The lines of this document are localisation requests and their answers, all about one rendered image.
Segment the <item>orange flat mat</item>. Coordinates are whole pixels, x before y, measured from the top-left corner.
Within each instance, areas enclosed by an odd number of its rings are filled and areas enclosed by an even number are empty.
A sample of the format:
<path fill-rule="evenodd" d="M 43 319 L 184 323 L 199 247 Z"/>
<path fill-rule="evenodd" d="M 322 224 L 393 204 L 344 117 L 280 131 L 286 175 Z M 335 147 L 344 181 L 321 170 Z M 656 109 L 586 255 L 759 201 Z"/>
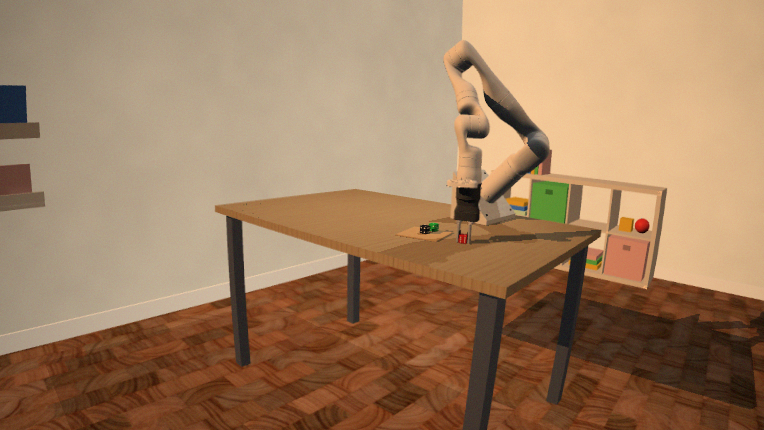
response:
<path fill-rule="evenodd" d="M 451 235 L 453 232 L 448 231 L 436 231 L 432 232 L 430 231 L 429 234 L 422 234 L 420 233 L 420 227 L 412 227 L 410 229 L 407 229 L 405 231 L 402 231 L 400 233 L 397 233 L 396 236 L 402 236 L 402 237 L 408 237 L 408 238 L 415 238 L 415 239 L 421 239 L 421 240 L 427 240 L 427 241 L 433 241 L 437 242 L 449 235 Z"/>

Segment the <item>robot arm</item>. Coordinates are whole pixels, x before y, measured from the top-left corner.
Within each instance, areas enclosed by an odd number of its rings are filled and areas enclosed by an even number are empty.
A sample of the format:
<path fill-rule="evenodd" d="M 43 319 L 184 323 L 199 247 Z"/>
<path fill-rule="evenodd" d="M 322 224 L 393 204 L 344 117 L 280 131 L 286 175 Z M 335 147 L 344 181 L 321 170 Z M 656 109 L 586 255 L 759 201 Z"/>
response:
<path fill-rule="evenodd" d="M 494 203 L 548 157 L 549 139 L 468 41 L 461 40 L 447 51 L 444 64 L 455 91 L 460 114 L 454 123 L 459 166 L 482 167 L 482 149 L 471 146 L 467 138 L 483 139 L 490 131 L 489 120 L 479 104 L 475 87 L 462 78 L 462 73 L 472 65 L 481 77 L 486 104 L 526 144 L 516 154 L 512 153 L 482 182 L 481 197 Z"/>

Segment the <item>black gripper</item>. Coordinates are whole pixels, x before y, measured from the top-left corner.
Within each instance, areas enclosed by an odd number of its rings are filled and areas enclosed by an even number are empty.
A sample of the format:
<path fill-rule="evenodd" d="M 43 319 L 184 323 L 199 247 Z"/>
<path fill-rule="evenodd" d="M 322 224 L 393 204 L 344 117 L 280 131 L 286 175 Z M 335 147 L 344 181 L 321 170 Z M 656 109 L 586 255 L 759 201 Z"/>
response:
<path fill-rule="evenodd" d="M 481 197 L 482 167 L 458 166 L 457 179 L 459 180 L 447 181 L 448 187 L 456 187 L 457 205 L 454 210 L 454 220 L 457 220 L 456 242 L 459 242 L 461 222 L 469 221 L 467 232 L 467 244 L 469 244 L 472 225 L 480 219 L 478 205 Z"/>

